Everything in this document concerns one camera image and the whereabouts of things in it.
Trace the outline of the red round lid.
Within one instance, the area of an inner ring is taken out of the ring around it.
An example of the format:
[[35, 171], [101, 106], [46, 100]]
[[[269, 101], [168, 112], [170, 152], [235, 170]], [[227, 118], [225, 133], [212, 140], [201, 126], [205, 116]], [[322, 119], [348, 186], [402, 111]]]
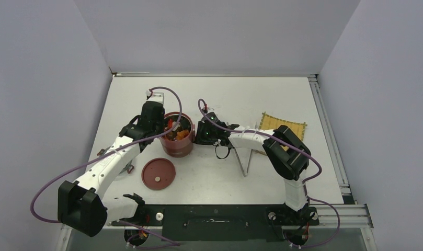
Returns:
[[176, 177], [174, 164], [165, 158], [150, 160], [142, 169], [141, 178], [148, 189], [163, 190], [170, 186]]

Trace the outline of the orange food pieces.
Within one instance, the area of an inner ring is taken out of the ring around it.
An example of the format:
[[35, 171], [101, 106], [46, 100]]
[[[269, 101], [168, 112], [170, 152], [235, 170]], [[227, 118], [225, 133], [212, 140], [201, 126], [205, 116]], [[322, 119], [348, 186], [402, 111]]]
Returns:
[[177, 133], [171, 131], [168, 134], [164, 135], [163, 138], [169, 141], [180, 141], [186, 138], [191, 131], [191, 123], [188, 119], [185, 118], [182, 118], [180, 123], [182, 125], [182, 131], [178, 131]]

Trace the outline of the steel tongs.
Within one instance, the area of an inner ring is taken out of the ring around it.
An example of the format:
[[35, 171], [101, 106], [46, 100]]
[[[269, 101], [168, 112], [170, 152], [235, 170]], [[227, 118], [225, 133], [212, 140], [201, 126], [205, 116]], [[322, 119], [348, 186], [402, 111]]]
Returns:
[[234, 154], [243, 177], [247, 177], [253, 150], [248, 148], [235, 148]]

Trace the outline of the white rice ball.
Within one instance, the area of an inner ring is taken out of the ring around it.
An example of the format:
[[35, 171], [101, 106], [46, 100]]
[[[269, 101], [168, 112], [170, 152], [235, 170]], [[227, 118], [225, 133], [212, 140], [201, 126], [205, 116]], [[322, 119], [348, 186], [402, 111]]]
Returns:
[[182, 125], [180, 122], [176, 125], [173, 124], [173, 132], [177, 133], [178, 131], [182, 131]]

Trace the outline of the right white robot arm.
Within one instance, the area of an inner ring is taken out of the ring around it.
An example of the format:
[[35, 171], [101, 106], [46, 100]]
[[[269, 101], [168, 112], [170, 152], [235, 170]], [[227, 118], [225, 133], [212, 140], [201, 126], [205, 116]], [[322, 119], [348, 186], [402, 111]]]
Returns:
[[195, 144], [265, 153], [276, 173], [284, 179], [286, 219], [298, 224], [305, 218], [307, 197], [303, 180], [311, 152], [289, 127], [281, 125], [276, 129], [262, 130], [227, 124], [210, 112], [197, 124]]

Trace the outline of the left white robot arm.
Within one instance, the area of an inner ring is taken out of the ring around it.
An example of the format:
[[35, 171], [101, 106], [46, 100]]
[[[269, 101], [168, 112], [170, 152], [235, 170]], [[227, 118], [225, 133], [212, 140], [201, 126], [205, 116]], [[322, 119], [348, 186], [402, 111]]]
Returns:
[[58, 189], [58, 221], [89, 237], [97, 235], [104, 225], [122, 219], [133, 225], [145, 219], [139, 207], [143, 199], [136, 194], [106, 199], [107, 189], [125, 168], [164, 132], [163, 100], [149, 98], [135, 116], [122, 128], [112, 146], [86, 173], [74, 182], [65, 181]]

